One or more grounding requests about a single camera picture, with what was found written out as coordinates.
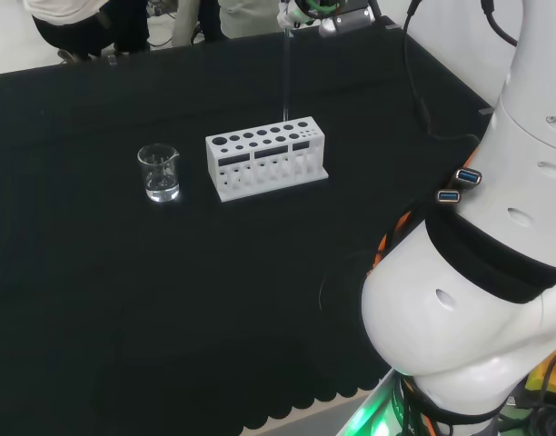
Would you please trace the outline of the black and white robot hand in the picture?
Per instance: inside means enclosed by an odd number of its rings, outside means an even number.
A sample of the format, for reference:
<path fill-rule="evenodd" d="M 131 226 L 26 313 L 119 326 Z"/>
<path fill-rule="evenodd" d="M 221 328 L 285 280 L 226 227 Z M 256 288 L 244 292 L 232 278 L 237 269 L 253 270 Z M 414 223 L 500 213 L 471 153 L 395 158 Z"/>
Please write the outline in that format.
<path fill-rule="evenodd" d="M 317 24 L 324 35 L 337 35 L 374 23 L 381 15 L 376 1 L 280 1 L 277 15 L 282 29 Z"/>

